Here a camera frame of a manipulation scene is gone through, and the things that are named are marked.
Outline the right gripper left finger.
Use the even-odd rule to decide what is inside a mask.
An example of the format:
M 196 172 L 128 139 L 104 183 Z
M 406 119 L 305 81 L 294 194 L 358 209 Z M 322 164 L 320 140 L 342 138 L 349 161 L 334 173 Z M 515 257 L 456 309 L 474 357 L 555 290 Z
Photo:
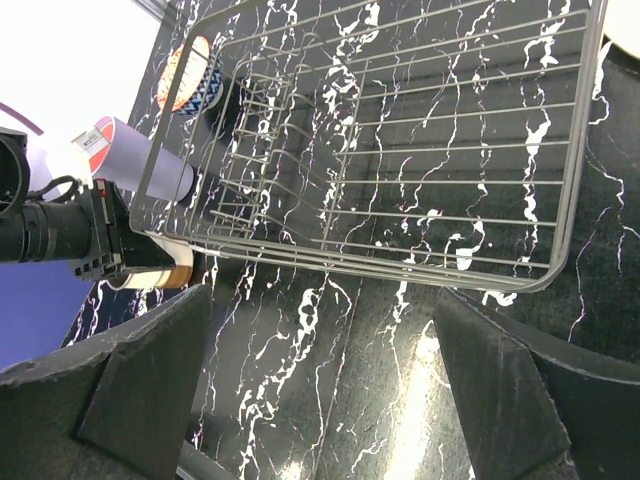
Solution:
M 210 291 L 1 373 L 4 479 L 171 479 L 205 353 Z

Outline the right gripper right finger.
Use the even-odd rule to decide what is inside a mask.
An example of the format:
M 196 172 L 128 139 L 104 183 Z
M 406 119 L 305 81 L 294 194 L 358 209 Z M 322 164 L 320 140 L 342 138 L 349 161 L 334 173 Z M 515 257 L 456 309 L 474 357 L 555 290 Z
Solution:
M 639 367 L 443 288 L 434 321 L 479 479 L 636 479 Z

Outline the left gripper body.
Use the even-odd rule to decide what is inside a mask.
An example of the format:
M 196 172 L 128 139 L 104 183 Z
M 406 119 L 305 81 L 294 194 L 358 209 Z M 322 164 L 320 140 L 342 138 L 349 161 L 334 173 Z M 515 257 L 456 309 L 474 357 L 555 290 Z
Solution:
M 1 261 L 67 261 L 84 281 L 108 280 L 134 267 L 167 266 L 170 258 L 129 225 L 115 183 L 98 179 L 65 203 L 29 200 L 1 219 Z

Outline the purple cup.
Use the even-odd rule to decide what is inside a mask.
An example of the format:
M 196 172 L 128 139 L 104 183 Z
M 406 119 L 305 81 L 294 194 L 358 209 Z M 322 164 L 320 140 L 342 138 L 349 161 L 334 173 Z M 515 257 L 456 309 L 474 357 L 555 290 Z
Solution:
M 150 154 L 152 141 L 116 117 L 105 116 L 78 134 L 71 144 L 88 162 L 94 178 L 113 181 L 124 190 L 138 190 Z M 194 169 L 172 152 L 159 150 L 148 196 L 181 201 L 193 192 Z

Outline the cream and brown mug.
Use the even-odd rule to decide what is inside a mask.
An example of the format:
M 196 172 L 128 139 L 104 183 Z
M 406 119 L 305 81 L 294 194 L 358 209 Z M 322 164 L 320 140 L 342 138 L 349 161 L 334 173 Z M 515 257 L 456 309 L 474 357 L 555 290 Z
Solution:
M 169 239 L 147 232 L 154 244 L 170 258 L 167 266 L 134 267 L 108 279 L 115 291 L 140 289 L 179 289 L 185 287 L 194 273 L 194 251 L 186 241 Z

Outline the cream and blue plate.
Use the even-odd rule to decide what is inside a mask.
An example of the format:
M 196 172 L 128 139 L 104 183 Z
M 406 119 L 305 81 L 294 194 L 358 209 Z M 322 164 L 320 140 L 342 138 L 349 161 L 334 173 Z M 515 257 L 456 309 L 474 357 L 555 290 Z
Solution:
M 635 59 L 639 59 L 639 7 L 639 0 L 608 0 L 604 19 L 605 36 Z

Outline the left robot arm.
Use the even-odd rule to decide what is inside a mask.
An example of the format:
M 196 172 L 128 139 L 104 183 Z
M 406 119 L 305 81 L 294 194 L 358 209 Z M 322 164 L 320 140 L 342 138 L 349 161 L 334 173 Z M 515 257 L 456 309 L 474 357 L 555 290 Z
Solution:
M 31 191 L 27 135 L 1 130 L 1 261 L 67 261 L 84 281 L 170 273 L 174 257 L 129 226 L 129 210 L 112 181 L 90 189 L 69 176 Z

